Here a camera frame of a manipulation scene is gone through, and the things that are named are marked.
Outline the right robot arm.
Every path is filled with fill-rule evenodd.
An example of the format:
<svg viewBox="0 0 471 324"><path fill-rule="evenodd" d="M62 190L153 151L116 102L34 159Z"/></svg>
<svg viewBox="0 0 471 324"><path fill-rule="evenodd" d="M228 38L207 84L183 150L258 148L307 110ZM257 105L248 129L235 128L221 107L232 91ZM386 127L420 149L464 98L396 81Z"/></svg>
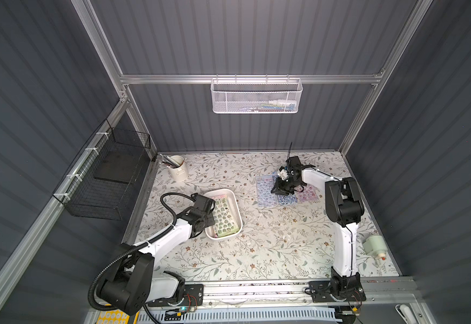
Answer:
<svg viewBox="0 0 471 324"><path fill-rule="evenodd" d="M365 206L356 180L338 178L314 165L304 165L299 157L289 157L281 166L271 190L272 194L287 196L297 187L314 186L325 193L326 216L334 225L335 252L331 267L329 291L340 299L358 290L361 284L357 267L357 232Z"/></svg>

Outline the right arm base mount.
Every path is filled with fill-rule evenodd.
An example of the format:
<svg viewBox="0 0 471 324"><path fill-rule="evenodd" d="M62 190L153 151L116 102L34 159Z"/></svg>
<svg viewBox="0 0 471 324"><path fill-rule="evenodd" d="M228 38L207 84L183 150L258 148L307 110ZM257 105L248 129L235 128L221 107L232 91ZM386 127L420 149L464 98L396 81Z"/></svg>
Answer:
<svg viewBox="0 0 471 324"><path fill-rule="evenodd" d="M322 281L311 281L304 289L313 302L357 302L366 301L366 294L357 277Z"/></svg>

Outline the green sticker sheet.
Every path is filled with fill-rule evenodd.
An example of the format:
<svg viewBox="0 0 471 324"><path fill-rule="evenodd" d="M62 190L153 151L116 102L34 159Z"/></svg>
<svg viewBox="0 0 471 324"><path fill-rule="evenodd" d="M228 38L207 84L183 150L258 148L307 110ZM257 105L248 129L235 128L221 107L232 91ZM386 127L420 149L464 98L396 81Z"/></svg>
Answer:
<svg viewBox="0 0 471 324"><path fill-rule="evenodd" d="M226 195L214 197L213 200L215 201L215 209L213 210L215 237L224 238L236 234L240 230L240 227L231 212Z"/></svg>

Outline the pink 3D sticker sheet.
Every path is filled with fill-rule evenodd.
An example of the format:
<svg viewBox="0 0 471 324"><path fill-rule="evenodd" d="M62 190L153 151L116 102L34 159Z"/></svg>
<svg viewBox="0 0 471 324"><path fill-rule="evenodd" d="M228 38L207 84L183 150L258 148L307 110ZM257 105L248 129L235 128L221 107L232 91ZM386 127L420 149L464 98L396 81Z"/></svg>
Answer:
<svg viewBox="0 0 471 324"><path fill-rule="evenodd" d="M302 187L302 191L297 191L295 195L299 203L315 202L319 200L317 189L311 185Z"/></svg>

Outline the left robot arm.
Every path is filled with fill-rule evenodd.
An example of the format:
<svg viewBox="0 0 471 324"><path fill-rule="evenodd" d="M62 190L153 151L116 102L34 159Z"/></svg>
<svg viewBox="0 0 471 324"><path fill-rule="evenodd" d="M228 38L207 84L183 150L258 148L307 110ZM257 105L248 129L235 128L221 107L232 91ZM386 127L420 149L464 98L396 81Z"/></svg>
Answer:
<svg viewBox="0 0 471 324"><path fill-rule="evenodd" d="M157 271L156 266L175 247L215 224L216 202L199 193L165 193L160 203L171 213L172 222L150 238L118 246L119 255L88 289L87 299L93 309L135 315L152 302L179 304L183 300L185 279L172 271Z"/></svg>

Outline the white plastic storage tray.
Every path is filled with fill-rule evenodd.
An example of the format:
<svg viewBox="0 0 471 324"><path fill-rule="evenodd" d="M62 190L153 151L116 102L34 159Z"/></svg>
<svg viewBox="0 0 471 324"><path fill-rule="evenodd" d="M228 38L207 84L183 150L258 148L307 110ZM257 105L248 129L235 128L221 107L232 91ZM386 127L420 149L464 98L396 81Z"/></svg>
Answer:
<svg viewBox="0 0 471 324"><path fill-rule="evenodd" d="M215 201L215 224L205 229L207 237L213 241L223 241L240 235L243 221L234 192L223 188L204 193L204 196Z"/></svg>

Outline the light blue sticker sheet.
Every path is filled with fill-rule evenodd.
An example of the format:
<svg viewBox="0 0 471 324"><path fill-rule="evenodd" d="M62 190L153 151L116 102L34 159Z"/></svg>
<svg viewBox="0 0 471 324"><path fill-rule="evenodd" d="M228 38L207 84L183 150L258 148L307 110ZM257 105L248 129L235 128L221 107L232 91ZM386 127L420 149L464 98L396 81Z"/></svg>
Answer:
<svg viewBox="0 0 471 324"><path fill-rule="evenodd" d="M277 196L271 192L274 184L273 176L256 177L257 204L259 208L272 208L278 205Z"/></svg>

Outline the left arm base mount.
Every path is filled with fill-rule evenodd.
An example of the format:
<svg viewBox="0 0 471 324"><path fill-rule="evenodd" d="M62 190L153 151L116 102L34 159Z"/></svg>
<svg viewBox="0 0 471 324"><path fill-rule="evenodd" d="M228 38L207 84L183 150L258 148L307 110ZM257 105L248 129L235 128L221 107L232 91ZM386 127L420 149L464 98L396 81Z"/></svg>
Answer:
<svg viewBox="0 0 471 324"><path fill-rule="evenodd" d="M160 298L148 301L149 307L181 307L202 306L204 297L203 284L185 284L179 287L177 292L170 298Z"/></svg>

